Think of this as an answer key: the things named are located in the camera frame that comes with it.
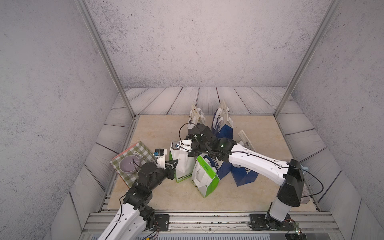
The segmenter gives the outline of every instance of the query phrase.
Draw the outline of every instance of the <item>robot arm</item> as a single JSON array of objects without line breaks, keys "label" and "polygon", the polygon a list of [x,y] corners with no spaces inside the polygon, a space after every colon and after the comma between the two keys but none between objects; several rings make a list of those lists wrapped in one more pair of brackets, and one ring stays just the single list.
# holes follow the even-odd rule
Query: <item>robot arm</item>
[{"label": "robot arm", "polygon": [[189,157],[206,153],[212,158],[249,168],[278,184],[280,189],[266,216],[273,225],[286,220],[292,207],[300,206],[304,175],[300,163],[294,159],[290,162],[276,160],[251,151],[231,139],[218,139],[203,124],[188,129],[187,139],[180,143],[180,150],[189,152]]},{"label": "robot arm", "polygon": [[143,164],[138,172],[138,179],[125,194],[121,208],[99,240],[135,239],[146,228],[152,228],[155,221],[155,210],[148,206],[152,199],[152,190],[164,179],[175,178],[177,163],[178,160],[166,161],[164,168],[157,168],[153,162]]},{"label": "robot arm", "polygon": [[[231,139],[218,139],[209,127],[202,124],[188,129],[188,134],[185,140],[172,142],[172,149],[187,151],[189,157],[203,152],[218,160],[244,166],[280,186],[265,216],[271,228],[281,226],[284,220],[290,218],[289,210],[300,206],[304,176],[298,161],[276,160],[251,151]],[[157,156],[162,157],[164,154],[161,152]],[[177,160],[166,161],[165,168],[163,162],[159,161],[157,166],[155,163],[144,164],[138,173],[138,180],[126,193],[121,208],[99,240],[134,239],[146,228],[153,227],[155,210],[147,205],[152,199],[152,190],[165,178],[174,179],[177,163]]]}]

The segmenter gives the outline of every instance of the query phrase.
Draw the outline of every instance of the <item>aluminum frame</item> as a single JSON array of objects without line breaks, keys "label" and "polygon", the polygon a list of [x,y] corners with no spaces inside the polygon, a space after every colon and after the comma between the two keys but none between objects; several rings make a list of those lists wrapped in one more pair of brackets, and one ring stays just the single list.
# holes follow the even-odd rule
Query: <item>aluminum frame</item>
[{"label": "aluminum frame", "polygon": [[[102,211],[90,214],[82,235],[102,233],[117,211]],[[266,214],[266,212],[233,211],[166,211],[157,210],[159,214],[169,214],[169,230],[166,234],[185,233],[286,233],[287,231],[253,231],[249,228],[249,214]],[[340,233],[330,212],[290,212],[291,218],[299,223],[304,233]]]},{"label": "aluminum frame", "polygon": [[299,66],[296,69],[295,74],[293,75],[291,81],[288,83],[287,88],[285,89],[285,92],[283,94],[283,97],[281,98],[281,101],[279,105],[277,106],[275,113],[273,114],[275,118],[277,118],[280,114],[280,112],[283,110],[283,107],[285,103],[287,102],[289,96],[293,92],[294,88],[296,87],[296,84],[299,82],[300,77],[302,73],[304,72],[305,68],[307,67],[309,61],[311,60],[316,47],[319,45],[319,42],[323,38],[325,32],[327,31],[327,28],[329,27],[333,17],[336,15],[336,12],[339,10],[341,4],[341,0],[332,0],[331,4],[328,7],[327,12],[325,13],[325,16],[323,20],[321,21],[320,25],[318,26],[311,43],[309,44],[307,51],[305,52],[303,58],[301,59],[301,62]]},{"label": "aluminum frame", "polygon": [[124,91],[124,88],[121,85],[119,76],[112,64],[111,58],[108,55],[108,52],[103,44],[103,41],[100,37],[100,34],[96,28],[96,25],[92,19],[92,16],[88,10],[87,4],[85,3],[84,0],[75,0],[76,5],[79,8],[79,11],[81,15],[83,16],[84,22],[88,27],[89,32],[91,33],[91,36],[99,49],[100,55],[109,71],[109,74],[111,75],[113,83],[116,85],[116,88],[122,98],[122,101],[124,102],[124,105],[127,107],[129,114],[132,117],[132,120],[135,119],[136,115],[135,112],[133,111],[133,108],[131,104],[129,103],[128,97]]}]

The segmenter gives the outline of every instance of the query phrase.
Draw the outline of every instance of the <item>mounting plate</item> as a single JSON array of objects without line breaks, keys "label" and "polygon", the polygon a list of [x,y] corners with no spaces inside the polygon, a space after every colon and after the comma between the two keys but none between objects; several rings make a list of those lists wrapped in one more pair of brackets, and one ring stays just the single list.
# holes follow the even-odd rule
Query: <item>mounting plate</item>
[{"label": "mounting plate", "polygon": [[155,222],[157,222],[160,232],[168,231],[169,214],[155,214]]},{"label": "mounting plate", "polygon": [[[254,230],[254,231],[266,231],[270,230],[271,226],[268,224],[267,220],[265,219],[265,214],[250,214],[249,215],[251,222],[248,224],[248,226]],[[295,226],[290,222],[281,223],[281,226],[277,227],[276,230],[280,231],[289,231],[289,230],[295,230]]]}]

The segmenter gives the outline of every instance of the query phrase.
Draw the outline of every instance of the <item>green label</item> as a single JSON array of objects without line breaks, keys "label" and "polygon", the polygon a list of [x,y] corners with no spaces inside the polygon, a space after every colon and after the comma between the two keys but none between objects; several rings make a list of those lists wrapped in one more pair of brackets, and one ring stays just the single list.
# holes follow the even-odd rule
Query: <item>green label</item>
[{"label": "green label", "polygon": [[211,179],[214,179],[214,177],[216,176],[216,173],[215,171],[213,171],[213,169],[211,168],[211,166],[201,157],[201,156],[198,156],[197,157],[197,160],[199,161],[201,167],[205,170],[205,172],[208,174],[208,176],[211,178]]},{"label": "green label", "polygon": [[211,194],[211,192],[213,192],[216,189],[218,182],[219,182],[219,178],[215,177],[212,180],[211,184],[207,187],[207,193],[205,194],[205,196],[208,196],[209,194]]}]

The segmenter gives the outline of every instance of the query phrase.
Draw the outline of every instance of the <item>purple bowl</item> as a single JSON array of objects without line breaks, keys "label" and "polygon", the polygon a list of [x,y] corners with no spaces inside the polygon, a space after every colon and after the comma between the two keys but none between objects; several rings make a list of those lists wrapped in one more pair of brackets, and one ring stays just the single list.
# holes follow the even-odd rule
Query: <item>purple bowl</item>
[{"label": "purple bowl", "polygon": [[138,166],[140,166],[140,161],[139,158],[135,155],[126,156],[121,160],[119,164],[120,170],[126,174],[132,174],[136,172],[136,170],[138,171]]}]

